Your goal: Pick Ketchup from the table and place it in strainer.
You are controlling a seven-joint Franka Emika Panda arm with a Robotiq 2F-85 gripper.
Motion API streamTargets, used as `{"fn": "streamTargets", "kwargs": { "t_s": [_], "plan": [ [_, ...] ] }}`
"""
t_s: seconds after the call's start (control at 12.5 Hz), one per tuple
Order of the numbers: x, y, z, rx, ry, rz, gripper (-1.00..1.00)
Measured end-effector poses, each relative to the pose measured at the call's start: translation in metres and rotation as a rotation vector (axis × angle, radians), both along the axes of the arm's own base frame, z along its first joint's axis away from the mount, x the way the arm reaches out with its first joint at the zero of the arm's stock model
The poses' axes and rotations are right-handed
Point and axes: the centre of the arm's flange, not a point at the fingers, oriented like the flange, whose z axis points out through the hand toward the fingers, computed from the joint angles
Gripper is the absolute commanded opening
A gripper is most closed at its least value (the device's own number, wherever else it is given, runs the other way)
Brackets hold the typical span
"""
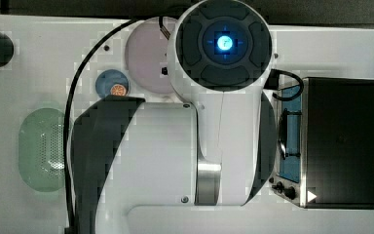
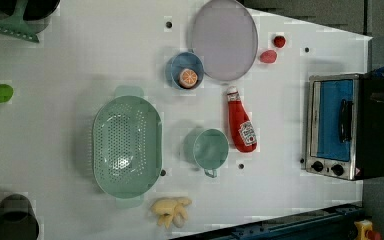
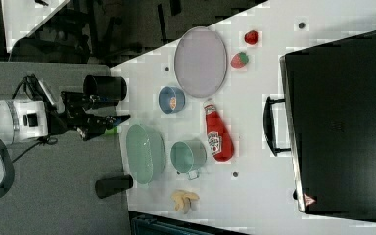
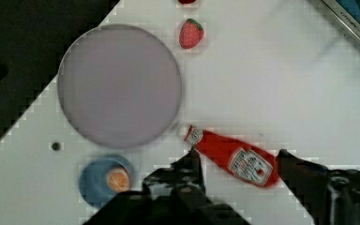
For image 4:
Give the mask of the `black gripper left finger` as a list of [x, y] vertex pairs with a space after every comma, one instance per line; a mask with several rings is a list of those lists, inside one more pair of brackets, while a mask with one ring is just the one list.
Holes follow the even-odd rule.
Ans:
[[205, 194], [199, 153], [192, 149], [142, 180], [140, 191], [117, 194], [83, 225], [250, 225]]

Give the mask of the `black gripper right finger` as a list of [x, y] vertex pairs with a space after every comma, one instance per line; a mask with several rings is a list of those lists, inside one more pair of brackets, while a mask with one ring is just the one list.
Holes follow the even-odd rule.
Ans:
[[278, 175], [314, 225], [360, 225], [360, 171], [330, 170], [281, 149]]

